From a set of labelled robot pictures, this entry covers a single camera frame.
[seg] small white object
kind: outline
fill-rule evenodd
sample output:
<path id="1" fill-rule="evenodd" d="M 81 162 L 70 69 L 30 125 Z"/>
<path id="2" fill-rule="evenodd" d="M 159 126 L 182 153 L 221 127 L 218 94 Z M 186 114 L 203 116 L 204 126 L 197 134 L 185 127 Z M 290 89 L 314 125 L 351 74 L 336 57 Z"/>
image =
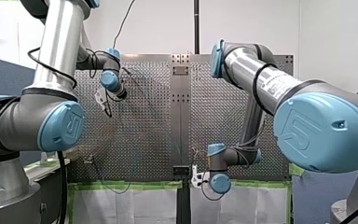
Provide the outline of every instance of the small white object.
<path id="1" fill-rule="evenodd" d="M 42 152 L 40 154 L 40 164 L 42 165 L 42 164 L 44 164 L 46 162 L 48 162 L 48 153 Z"/>
<path id="2" fill-rule="evenodd" d="M 94 94 L 95 101 L 98 103 L 98 105 L 101 106 L 102 110 L 105 110 L 107 107 L 107 99 L 106 99 L 106 91 L 105 88 L 100 88 L 95 92 Z"/>
<path id="3" fill-rule="evenodd" d="M 193 176 L 191 177 L 191 184 L 194 188 L 200 189 L 202 185 L 202 181 L 209 180 L 209 172 L 205 173 L 197 173 L 197 165 L 192 166 Z"/>

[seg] perforated metal panel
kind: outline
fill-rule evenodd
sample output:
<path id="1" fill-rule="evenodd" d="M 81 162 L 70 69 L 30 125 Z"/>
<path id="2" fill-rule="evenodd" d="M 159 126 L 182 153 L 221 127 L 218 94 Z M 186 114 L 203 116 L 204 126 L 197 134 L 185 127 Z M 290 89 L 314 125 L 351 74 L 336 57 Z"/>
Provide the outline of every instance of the perforated metal panel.
<path id="1" fill-rule="evenodd" d="M 241 134 L 247 94 L 222 79 L 210 77 L 209 55 L 189 56 L 179 64 L 178 55 L 126 55 L 121 72 L 128 91 L 123 102 L 111 102 L 109 119 L 95 102 L 101 88 L 94 79 L 77 71 L 76 95 L 85 113 L 85 131 L 77 149 L 77 160 L 69 167 L 71 182 L 97 179 L 133 181 L 173 180 L 172 167 L 189 164 L 198 151 L 196 164 L 206 168 L 206 147 L 224 142 L 233 145 Z M 293 73 L 293 58 L 278 56 L 279 66 Z M 187 75 L 172 75 L 177 66 L 189 66 Z M 283 180 L 288 162 L 272 136 L 271 119 L 259 142 L 263 162 L 248 171 L 230 169 L 238 179 Z M 93 155 L 93 164 L 84 160 Z"/>
<path id="2" fill-rule="evenodd" d="M 210 75 L 209 55 L 193 55 L 191 61 L 191 160 L 201 171 L 206 167 L 207 146 L 213 143 L 237 144 L 241 137 L 248 94 L 223 79 Z M 279 67 L 293 74 L 293 57 L 277 56 Z M 261 163 L 248 170 L 230 167 L 228 172 L 237 179 L 284 180 L 288 178 L 288 161 L 276 145 L 273 137 L 272 118 L 267 116 L 266 126 L 259 140 L 263 152 Z"/>
<path id="3" fill-rule="evenodd" d="M 76 95 L 86 117 L 78 159 L 70 165 L 70 180 L 127 179 L 139 181 L 172 180 L 174 154 L 180 150 L 171 138 L 170 76 L 171 55 L 124 56 L 121 72 L 128 97 L 111 102 L 108 118 L 95 102 L 101 88 L 100 73 L 94 79 L 89 71 L 77 71 Z M 94 155 L 93 164 L 84 160 Z"/>

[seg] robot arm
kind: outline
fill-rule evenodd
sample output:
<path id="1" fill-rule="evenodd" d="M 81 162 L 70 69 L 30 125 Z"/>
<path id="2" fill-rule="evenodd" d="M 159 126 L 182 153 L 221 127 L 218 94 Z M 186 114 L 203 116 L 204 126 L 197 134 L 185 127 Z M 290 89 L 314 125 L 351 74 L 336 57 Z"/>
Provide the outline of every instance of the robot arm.
<path id="1" fill-rule="evenodd" d="M 252 120 L 259 118 L 260 106 L 274 117 L 278 146 L 291 162 L 313 172 L 358 170 L 358 94 L 321 80 L 297 80 L 277 69 L 273 61 L 260 58 L 260 51 L 272 57 L 269 50 L 257 45 L 222 41 L 213 48 L 213 77 L 223 78 L 253 96 L 243 130 L 255 132 L 250 127 Z M 221 145 L 210 145 L 208 152 L 211 187 L 217 193 L 226 193 L 230 187 L 227 166 L 240 162 L 231 159 L 229 154 L 233 153 Z M 213 179 L 213 173 L 220 176 Z"/>
<path id="2" fill-rule="evenodd" d="M 116 97 L 126 91 L 118 77 L 115 49 L 89 54 L 81 47 L 83 20 L 94 0 L 21 0 L 31 15 L 45 24 L 34 82 L 19 99 L 0 96 L 0 223 L 13 216 L 12 206 L 24 207 L 23 216 L 39 223 L 39 187 L 29 183 L 19 160 L 20 151 L 65 151 L 75 145 L 83 130 L 84 112 L 74 93 L 78 69 L 103 69 L 101 84 Z"/>

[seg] metal frame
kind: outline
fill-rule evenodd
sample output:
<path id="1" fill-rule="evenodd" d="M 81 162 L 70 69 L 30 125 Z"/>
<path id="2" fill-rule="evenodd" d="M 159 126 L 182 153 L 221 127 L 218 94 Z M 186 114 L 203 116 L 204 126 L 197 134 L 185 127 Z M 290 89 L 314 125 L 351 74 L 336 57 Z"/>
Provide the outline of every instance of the metal frame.
<path id="1" fill-rule="evenodd" d="M 152 113 L 147 111 L 147 103 L 143 101 L 140 97 L 139 92 L 134 84 L 131 83 L 131 79 L 125 72 L 122 72 L 120 75 L 123 77 L 126 83 L 126 86 L 129 88 L 129 99 L 134 97 L 131 104 L 139 104 L 137 108 L 124 108 L 124 112 L 119 113 L 120 107 L 117 104 L 111 103 L 114 117 L 108 119 L 103 114 L 103 111 L 95 102 L 93 94 L 94 91 L 100 88 L 99 84 L 99 73 L 97 76 L 91 80 L 89 78 L 88 72 L 76 72 L 76 78 L 79 81 L 78 88 L 76 89 L 77 94 L 80 99 L 80 103 L 85 107 L 86 110 L 86 120 L 89 120 L 89 123 L 86 123 L 86 132 L 84 138 L 79 145 L 79 160 L 74 161 L 70 166 L 70 180 L 72 182 L 89 182 L 100 179 L 93 166 L 89 164 L 84 164 L 83 160 L 87 158 L 90 154 L 102 153 L 103 154 L 104 165 L 103 168 L 106 169 L 109 175 L 105 175 L 106 179 L 126 179 L 131 181 L 162 181 L 162 180 L 173 180 L 172 167 L 174 165 L 189 165 L 192 162 L 192 141 L 199 141 L 195 139 L 195 136 L 192 131 L 194 120 L 193 113 L 202 113 L 202 111 L 211 111 L 210 107 L 215 105 L 204 105 L 203 99 L 197 99 L 196 93 L 202 90 L 198 90 L 198 86 L 195 85 L 198 80 L 201 81 L 202 85 L 211 85 L 210 82 L 213 82 L 211 86 L 224 87 L 224 92 L 218 92 L 218 94 L 231 94 L 230 97 L 235 99 L 243 99 L 247 97 L 247 94 L 244 91 L 236 90 L 231 85 L 227 84 L 224 80 L 213 79 L 209 77 L 209 55 L 187 55 L 187 54 L 173 54 L 173 55 L 123 55 L 122 62 L 123 66 L 130 68 L 130 71 L 135 71 L 139 69 L 145 73 L 145 78 L 143 79 L 139 74 L 134 74 L 135 78 L 139 81 L 139 85 L 142 86 L 145 91 L 147 91 L 148 97 L 151 97 L 153 107 L 157 109 L 157 112 Z M 279 66 L 285 72 L 293 74 L 293 56 L 277 56 L 279 61 Z M 207 93 L 216 94 L 216 90 L 210 88 L 207 89 Z M 212 99 L 214 104 L 221 104 L 221 97 Z M 222 108 L 225 110 L 228 108 L 228 112 L 224 111 L 213 111 L 213 116 L 211 118 L 228 115 L 235 115 L 228 119 L 229 123 L 225 124 L 222 127 L 214 127 L 212 123 L 213 120 L 205 121 L 206 129 L 216 129 L 217 132 L 228 134 L 227 144 L 234 144 L 240 140 L 239 133 L 241 132 L 241 125 L 243 121 L 243 114 L 241 111 L 244 111 L 246 104 L 240 105 L 237 104 L 237 101 L 231 102 L 227 105 L 223 105 Z M 121 133 L 117 128 L 121 125 L 118 120 L 118 115 L 121 114 L 123 120 L 122 122 L 129 122 L 134 125 L 141 125 L 142 130 L 138 130 L 137 127 L 128 127 L 133 130 L 133 136 L 131 141 L 128 141 L 124 133 Z M 161 119 L 161 124 L 159 123 L 150 123 L 151 119 Z M 272 136 L 272 126 L 271 118 L 269 120 L 269 126 L 266 127 L 266 134 L 264 138 L 261 139 L 260 145 L 263 145 L 263 139 L 266 139 L 265 135 L 268 136 L 270 142 L 274 142 Z M 231 127 L 232 123 L 238 123 L 238 130 L 235 127 Z M 148 125 L 153 124 L 155 129 L 158 129 L 157 126 L 167 125 L 166 127 L 160 127 L 158 130 L 153 131 L 153 129 L 148 128 Z M 89 139 L 90 134 L 87 130 L 91 132 L 99 132 L 98 134 L 93 133 L 92 139 Z M 134 145 L 133 142 L 136 140 L 137 134 L 150 133 L 154 132 L 151 137 L 166 134 L 167 131 L 171 131 L 170 137 L 164 136 L 159 137 L 158 139 L 151 139 L 152 141 L 163 141 L 160 145 L 153 145 L 154 143 L 144 143 L 140 145 Z M 101 145 L 103 141 L 112 141 L 112 145 Z M 150 151 L 152 146 L 168 146 L 164 142 L 168 141 L 168 145 L 171 145 L 171 148 L 153 148 Z M 211 140 L 206 140 L 205 143 L 211 144 Z M 128 172 L 123 170 L 123 167 L 129 165 L 129 160 L 131 156 L 129 155 L 129 147 L 138 147 L 138 151 L 143 151 L 144 154 L 141 154 L 138 158 L 141 163 L 139 169 L 141 169 L 137 176 L 130 176 Z M 268 150 L 276 150 L 277 155 L 280 155 L 279 149 L 276 145 L 269 143 L 268 145 L 273 146 L 273 148 L 268 148 Z M 197 164 L 201 170 L 205 169 L 206 166 L 206 156 L 205 154 L 199 154 Z M 235 167 L 231 169 L 230 174 L 233 178 L 238 179 L 253 179 L 253 180 L 287 180 L 289 179 L 288 174 L 288 161 L 278 161 L 273 164 L 261 164 L 253 166 L 249 172 L 245 173 L 241 168 Z M 163 175 L 154 175 L 154 171 L 158 169 L 161 170 Z M 269 169 L 269 175 L 266 175 L 265 171 Z"/>

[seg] green tape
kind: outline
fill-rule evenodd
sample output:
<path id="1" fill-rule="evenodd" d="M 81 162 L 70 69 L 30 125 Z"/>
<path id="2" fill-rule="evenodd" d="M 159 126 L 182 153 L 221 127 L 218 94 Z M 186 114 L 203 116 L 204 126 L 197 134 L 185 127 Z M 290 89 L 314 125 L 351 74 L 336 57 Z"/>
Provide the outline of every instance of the green tape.
<path id="1" fill-rule="evenodd" d="M 298 167 L 297 165 L 290 163 L 289 165 L 289 174 L 302 176 L 304 174 L 304 169 Z"/>
<path id="2" fill-rule="evenodd" d="M 68 217 L 69 217 L 69 224 L 74 223 L 74 200 L 75 200 L 75 193 L 77 192 L 76 185 L 70 184 L 68 185 Z"/>
<path id="3" fill-rule="evenodd" d="M 96 190 L 96 189 L 126 189 L 130 182 L 125 181 L 97 181 L 90 183 L 75 183 L 77 190 Z M 182 187 L 180 181 L 173 182 L 132 182 L 129 189 L 136 190 L 156 190 L 156 189 L 179 189 Z"/>
<path id="4" fill-rule="evenodd" d="M 54 166 L 58 166 L 60 163 L 58 161 L 47 161 L 44 162 L 43 164 L 41 164 L 41 167 L 54 167 Z"/>
<path id="5" fill-rule="evenodd" d="M 236 187 L 265 188 L 265 189 L 288 189 L 290 181 L 252 181 L 252 180 L 231 180 L 231 184 Z"/>

